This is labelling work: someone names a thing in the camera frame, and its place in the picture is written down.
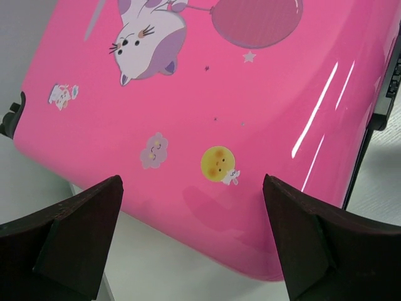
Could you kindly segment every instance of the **cartoon character sticker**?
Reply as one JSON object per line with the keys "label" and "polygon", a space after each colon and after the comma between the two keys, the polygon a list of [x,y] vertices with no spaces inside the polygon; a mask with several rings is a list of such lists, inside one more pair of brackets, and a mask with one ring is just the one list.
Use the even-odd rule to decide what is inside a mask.
{"label": "cartoon character sticker", "polygon": [[[105,0],[98,0],[85,40],[93,30]],[[279,43],[298,26],[303,0],[219,0],[201,8],[189,0],[117,0],[122,29],[110,47],[120,68],[120,83],[172,75],[187,34],[185,9],[209,13],[215,30],[229,43],[261,49]]]}
{"label": "cartoon character sticker", "polygon": [[159,168],[167,159],[167,146],[169,142],[161,133],[149,138],[146,148],[140,153],[140,160],[144,169]]}
{"label": "cartoon character sticker", "polygon": [[157,73],[172,75],[184,44],[186,25],[177,12],[187,0],[119,0],[123,29],[110,48],[120,67],[120,83]]}
{"label": "cartoon character sticker", "polygon": [[212,182],[238,185],[240,171],[235,169],[236,160],[232,152],[224,146],[214,146],[205,151],[200,162],[202,173]]}
{"label": "cartoon character sticker", "polygon": [[61,111],[67,107],[71,99],[75,99],[78,95],[79,88],[77,85],[69,88],[68,85],[54,85],[48,103],[55,103],[57,108]]}

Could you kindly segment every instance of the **glossy surface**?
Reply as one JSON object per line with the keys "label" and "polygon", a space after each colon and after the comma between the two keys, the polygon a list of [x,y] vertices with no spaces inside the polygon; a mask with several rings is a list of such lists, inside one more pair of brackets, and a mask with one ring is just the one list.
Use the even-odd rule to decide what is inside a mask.
{"label": "glossy surface", "polygon": [[[400,1],[269,0],[256,29],[244,20],[261,1],[235,1],[249,18],[231,34],[217,0],[154,19],[123,2],[59,1],[23,83],[17,148],[82,188],[119,174],[128,214],[233,270],[281,279],[264,175],[341,206]],[[275,39],[257,34],[287,23]]]}

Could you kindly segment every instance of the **cartoon cat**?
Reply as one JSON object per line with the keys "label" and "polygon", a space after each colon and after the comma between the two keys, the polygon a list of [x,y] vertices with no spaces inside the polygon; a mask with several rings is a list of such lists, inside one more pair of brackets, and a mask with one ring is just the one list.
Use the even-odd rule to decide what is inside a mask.
{"label": "cartoon cat", "polygon": [[55,103],[58,109],[61,111],[67,107],[68,102],[71,99],[75,99],[78,94],[78,86],[74,85],[72,88],[69,88],[69,85],[54,85],[48,103]]}
{"label": "cartoon cat", "polygon": [[120,67],[120,83],[157,73],[172,75],[187,27],[179,12],[188,0],[118,0],[123,28],[110,48]]}

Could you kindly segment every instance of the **star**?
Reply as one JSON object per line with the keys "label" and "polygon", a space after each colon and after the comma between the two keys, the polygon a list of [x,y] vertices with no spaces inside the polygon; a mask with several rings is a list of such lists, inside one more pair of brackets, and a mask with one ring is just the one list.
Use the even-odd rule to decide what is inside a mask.
{"label": "star", "polygon": [[245,57],[245,61],[244,63],[246,63],[247,61],[250,61],[251,63],[253,63],[253,59],[255,58],[255,54],[252,52],[248,52],[246,55],[243,55],[243,57]]}

